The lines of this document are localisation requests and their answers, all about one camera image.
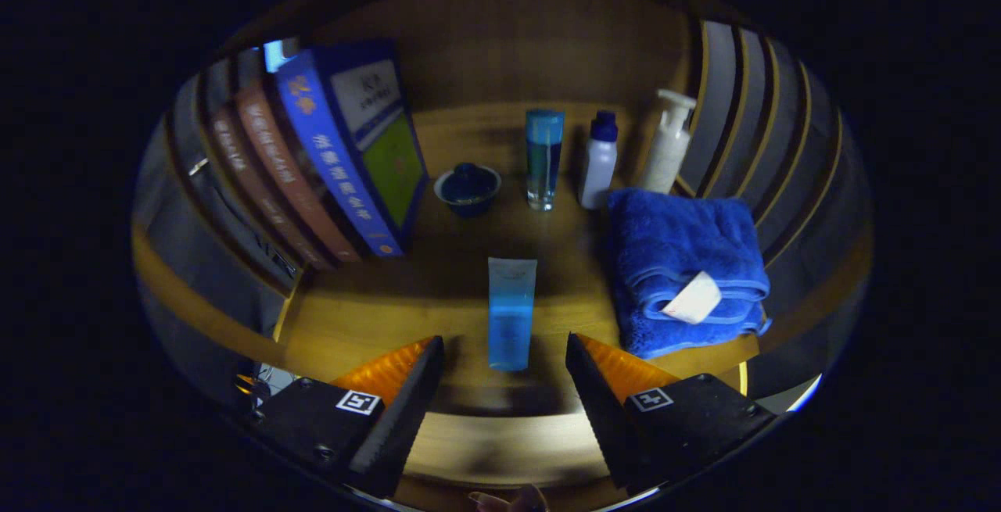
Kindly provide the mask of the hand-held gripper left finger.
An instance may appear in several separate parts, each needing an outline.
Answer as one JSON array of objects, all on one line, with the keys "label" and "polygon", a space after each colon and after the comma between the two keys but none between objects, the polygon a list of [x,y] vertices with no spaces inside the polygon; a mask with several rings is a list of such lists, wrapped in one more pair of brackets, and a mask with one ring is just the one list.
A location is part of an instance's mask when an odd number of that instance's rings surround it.
[{"label": "hand-held gripper left finger", "polygon": [[444,363],[432,336],[333,381],[301,377],[249,412],[248,434],[323,485],[393,496]]}]

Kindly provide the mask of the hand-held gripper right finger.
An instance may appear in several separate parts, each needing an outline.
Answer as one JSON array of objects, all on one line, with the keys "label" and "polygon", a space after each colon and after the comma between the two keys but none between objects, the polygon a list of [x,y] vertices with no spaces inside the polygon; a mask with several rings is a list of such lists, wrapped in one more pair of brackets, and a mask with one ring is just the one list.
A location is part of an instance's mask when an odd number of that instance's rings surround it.
[{"label": "hand-held gripper right finger", "polygon": [[612,483],[633,496],[707,473],[777,422],[714,374],[680,379],[581,334],[569,334],[565,365]]}]

